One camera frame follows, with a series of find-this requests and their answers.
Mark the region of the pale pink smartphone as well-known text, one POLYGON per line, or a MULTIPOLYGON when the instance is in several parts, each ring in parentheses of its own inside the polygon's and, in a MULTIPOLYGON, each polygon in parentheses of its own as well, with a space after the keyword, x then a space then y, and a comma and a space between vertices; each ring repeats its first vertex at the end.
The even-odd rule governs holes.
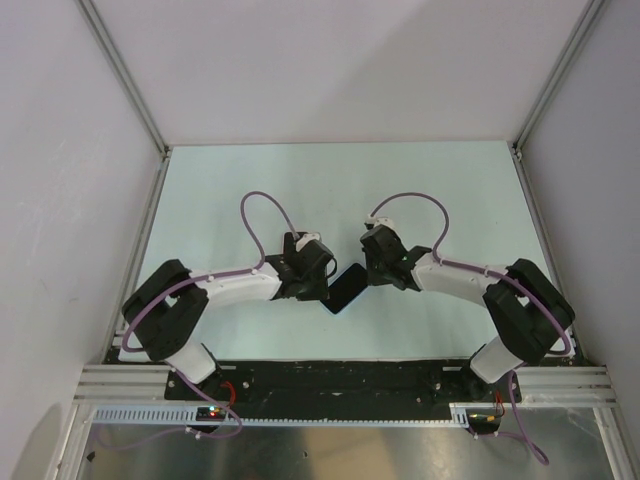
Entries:
POLYGON ((296 239, 292 232, 287 231, 283 235, 283 256, 291 257, 296 253, 296 239))

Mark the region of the dark blue smartphone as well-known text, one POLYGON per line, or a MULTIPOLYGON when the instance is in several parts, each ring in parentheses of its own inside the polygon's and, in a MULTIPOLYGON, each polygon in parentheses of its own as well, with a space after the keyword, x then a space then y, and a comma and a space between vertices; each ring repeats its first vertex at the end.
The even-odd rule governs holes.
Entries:
POLYGON ((348 307, 368 287, 366 269, 359 263, 347 267, 337 279, 329 285, 329 297, 322 305, 333 315, 348 307))

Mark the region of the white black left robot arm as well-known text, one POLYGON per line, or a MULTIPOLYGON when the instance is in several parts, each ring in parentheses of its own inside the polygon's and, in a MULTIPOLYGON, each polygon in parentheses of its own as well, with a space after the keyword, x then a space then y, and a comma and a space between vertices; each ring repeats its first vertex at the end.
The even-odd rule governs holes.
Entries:
POLYGON ((327 267, 333 253, 317 234, 295 239, 284 235, 283 252, 269 255, 257 269, 244 273, 197 272, 177 259, 164 262, 123 304, 128 324, 122 339, 127 352, 144 352, 187 379, 187 387, 201 399, 221 389, 217 359, 192 338, 204 312, 248 301, 329 298, 327 267))

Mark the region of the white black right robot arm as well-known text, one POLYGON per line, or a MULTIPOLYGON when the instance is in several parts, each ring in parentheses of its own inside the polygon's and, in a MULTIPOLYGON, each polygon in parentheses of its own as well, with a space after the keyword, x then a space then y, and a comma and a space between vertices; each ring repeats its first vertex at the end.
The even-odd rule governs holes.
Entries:
POLYGON ((462 376, 464 393, 486 400, 498 381, 523 364, 535 365, 548 354, 566 355, 566 331, 574 309, 538 266, 519 259, 506 267, 487 267, 437 258, 423 246, 406 249, 394 228, 368 221, 360 237, 371 286, 437 292, 484 307, 497 336, 472 355, 462 376), (553 346, 563 343, 563 349, 553 346))

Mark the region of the translucent blue phone case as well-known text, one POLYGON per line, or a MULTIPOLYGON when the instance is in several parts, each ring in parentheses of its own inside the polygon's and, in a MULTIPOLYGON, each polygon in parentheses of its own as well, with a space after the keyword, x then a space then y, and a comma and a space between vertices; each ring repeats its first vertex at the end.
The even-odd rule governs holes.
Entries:
POLYGON ((365 288, 331 290, 329 292, 329 298, 324 300, 322 304, 332 315, 339 315, 353 306, 365 291, 365 288))

